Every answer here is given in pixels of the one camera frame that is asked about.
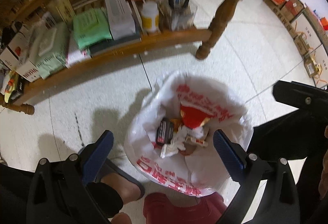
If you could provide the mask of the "red paper cup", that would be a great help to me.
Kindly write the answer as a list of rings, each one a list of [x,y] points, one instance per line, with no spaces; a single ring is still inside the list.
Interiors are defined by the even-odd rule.
[[[202,127],[214,118],[208,110],[190,105],[181,105],[180,115],[184,126],[191,129]]]

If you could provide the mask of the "white plastic trash bag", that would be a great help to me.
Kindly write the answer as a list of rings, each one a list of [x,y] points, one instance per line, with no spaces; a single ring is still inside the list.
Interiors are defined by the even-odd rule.
[[[187,118],[196,114],[209,118],[208,146],[198,146],[187,156],[161,158],[161,147],[155,142],[160,122],[164,117],[179,118],[184,108]],[[151,181],[189,196],[207,196],[229,178],[213,146],[218,129],[247,149],[253,128],[243,100],[217,80],[175,71],[161,76],[143,100],[127,130],[124,150],[131,164]]]

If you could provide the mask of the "crumpled white tissue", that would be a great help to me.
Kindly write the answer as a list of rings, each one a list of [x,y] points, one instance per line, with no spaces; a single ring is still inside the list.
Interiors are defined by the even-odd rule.
[[[162,147],[160,157],[166,158],[176,155],[179,151],[186,149],[185,142],[187,138],[186,127],[179,128],[178,132],[173,136],[170,143],[165,143]]]

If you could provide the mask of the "black cigarette box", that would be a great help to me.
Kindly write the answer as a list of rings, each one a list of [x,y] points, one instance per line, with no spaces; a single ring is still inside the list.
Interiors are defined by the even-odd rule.
[[[157,145],[163,146],[164,144],[170,144],[173,138],[174,124],[169,118],[163,118],[159,124],[156,132]]]

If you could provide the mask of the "red plastic stool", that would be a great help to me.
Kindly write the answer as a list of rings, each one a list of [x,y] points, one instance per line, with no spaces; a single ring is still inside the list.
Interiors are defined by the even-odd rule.
[[[147,224],[161,223],[216,223],[227,206],[218,193],[200,198],[200,202],[190,207],[178,207],[171,203],[164,193],[146,196],[143,216]]]

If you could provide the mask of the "red white small box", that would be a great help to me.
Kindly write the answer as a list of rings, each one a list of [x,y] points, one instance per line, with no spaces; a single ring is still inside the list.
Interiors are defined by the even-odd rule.
[[[66,57],[66,67],[70,68],[73,65],[76,65],[77,63],[81,63],[85,60],[90,59],[90,53],[87,50],[80,50],[78,48],[78,45],[73,37],[73,34],[71,34],[68,44],[68,53]]]

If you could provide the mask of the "white Nezha box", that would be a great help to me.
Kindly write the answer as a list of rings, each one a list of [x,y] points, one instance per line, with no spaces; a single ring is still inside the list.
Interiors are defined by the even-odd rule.
[[[37,67],[29,60],[20,61],[16,68],[16,73],[28,82],[34,82],[41,78]]]

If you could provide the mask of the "dark hardcover book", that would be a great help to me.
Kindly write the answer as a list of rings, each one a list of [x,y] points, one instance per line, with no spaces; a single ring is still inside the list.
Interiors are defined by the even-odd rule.
[[[103,40],[94,44],[88,48],[91,57],[103,54],[109,50],[121,48],[123,46],[134,44],[136,42],[140,42],[141,37],[139,34],[130,35],[124,38],[120,38],[118,40]]]

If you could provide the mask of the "baby wipes pack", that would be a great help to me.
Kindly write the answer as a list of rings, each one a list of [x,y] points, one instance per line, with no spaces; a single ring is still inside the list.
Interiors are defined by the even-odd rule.
[[[70,31],[64,22],[50,29],[41,21],[34,25],[28,61],[36,67],[42,79],[65,67],[69,39]]]

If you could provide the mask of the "green wipes pack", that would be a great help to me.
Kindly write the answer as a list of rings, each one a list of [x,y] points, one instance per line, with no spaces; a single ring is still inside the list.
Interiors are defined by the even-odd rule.
[[[73,18],[73,37],[80,50],[103,40],[112,40],[107,17],[100,8],[91,8]]]

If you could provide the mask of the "white carton box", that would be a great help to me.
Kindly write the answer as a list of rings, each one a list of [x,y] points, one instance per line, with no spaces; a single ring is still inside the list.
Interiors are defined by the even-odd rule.
[[[130,6],[126,0],[105,0],[109,29],[114,40],[136,33]]]

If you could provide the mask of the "clear plastic organizer box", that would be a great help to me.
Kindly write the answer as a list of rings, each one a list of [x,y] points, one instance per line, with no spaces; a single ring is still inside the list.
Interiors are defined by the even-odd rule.
[[[171,31],[191,28],[197,12],[192,0],[162,0],[159,4],[165,26]]]

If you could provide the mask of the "white pill bottle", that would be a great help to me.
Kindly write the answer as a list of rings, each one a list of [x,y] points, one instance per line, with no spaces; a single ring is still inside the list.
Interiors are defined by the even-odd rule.
[[[141,10],[142,27],[147,33],[158,31],[159,10],[155,1],[147,1]]]

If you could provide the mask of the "beige tea tin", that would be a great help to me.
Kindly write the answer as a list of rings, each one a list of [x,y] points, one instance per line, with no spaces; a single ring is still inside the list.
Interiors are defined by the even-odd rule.
[[[73,28],[73,19],[76,14],[69,0],[51,0],[47,8],[57,23],[63,21],[69,29]]]

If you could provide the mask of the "cardboard boxes by wall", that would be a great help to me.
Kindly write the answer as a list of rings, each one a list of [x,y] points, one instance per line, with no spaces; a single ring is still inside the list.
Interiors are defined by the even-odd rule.
[[[317,88],[327,89],[327,30],[301,0],[264,0],[291,35]]]

